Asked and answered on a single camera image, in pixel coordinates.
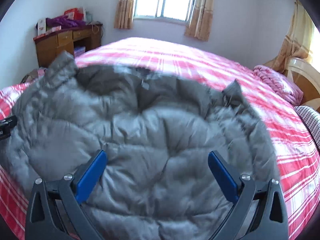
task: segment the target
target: purple cloth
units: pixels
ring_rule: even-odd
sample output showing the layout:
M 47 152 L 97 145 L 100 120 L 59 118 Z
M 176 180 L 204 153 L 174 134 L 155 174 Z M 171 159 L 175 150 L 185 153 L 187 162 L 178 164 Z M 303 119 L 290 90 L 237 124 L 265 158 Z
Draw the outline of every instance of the purple cloth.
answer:
M 47 18 L 46 24 L 49 28 L 61 25 L 62 30 L 73 28 L 73 27 L 81 27 L 86 25 L 85 21 L 69 20 L 67 15 L 62 15 L 54 19 Z

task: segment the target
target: striped pillow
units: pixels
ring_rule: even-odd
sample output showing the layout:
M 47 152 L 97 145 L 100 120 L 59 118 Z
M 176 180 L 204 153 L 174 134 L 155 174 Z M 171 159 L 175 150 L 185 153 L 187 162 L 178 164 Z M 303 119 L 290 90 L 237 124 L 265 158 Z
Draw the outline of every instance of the striped pillow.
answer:
M 296 106 L 294 109 L 310 131 L 318 149 L 320 149 L 320 114 L 309 106 Z

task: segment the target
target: red bag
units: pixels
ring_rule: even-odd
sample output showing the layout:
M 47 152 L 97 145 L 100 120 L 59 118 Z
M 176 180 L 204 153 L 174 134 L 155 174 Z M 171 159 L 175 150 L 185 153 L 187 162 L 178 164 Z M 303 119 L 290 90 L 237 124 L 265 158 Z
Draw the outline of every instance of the red bag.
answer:
M 64 15 L 68 15 L 69 20 L 83 20 L 84 14 L 80 13 L 78 8 L 72 8 L 64 12 Z

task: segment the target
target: wooden desk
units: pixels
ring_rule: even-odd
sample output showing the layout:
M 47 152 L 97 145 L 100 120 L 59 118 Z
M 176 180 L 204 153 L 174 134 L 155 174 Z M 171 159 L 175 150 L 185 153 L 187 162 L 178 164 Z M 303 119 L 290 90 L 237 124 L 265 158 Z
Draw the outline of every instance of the wooden desk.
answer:
M 64 50 L 74 55 L 75 47 L 85 47 L 85 51 L 101 46 L 102 24 L 86 25 L 51 33 L 35 41 L 40 67 L 48 67 Z

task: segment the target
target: metal screw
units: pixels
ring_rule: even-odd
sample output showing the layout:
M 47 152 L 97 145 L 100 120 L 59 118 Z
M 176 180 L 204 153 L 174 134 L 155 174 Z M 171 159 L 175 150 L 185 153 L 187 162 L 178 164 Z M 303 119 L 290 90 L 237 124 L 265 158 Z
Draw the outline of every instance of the metal screw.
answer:
M 242 174 L 241 175 L 241 179 L 245 180 L 245 181 L 249 181 L 251 178 L 248 174 Z
M 42 179 L 41 179 L 41 178 L 36 179 L 35 183 L 36 183 L 37 185 L 41 184 L 41 183 L 42 183 Z
M 72 179 L 72 174 L 67 174 L 63 177 L 64 180 L 71 180 Z
M 272 181 L 271 181 L 273 184 L 276 184 L 276 185 L 278 185 L 279 184 L 279 180 L 276 180 L 276 179 L 272 179 Z

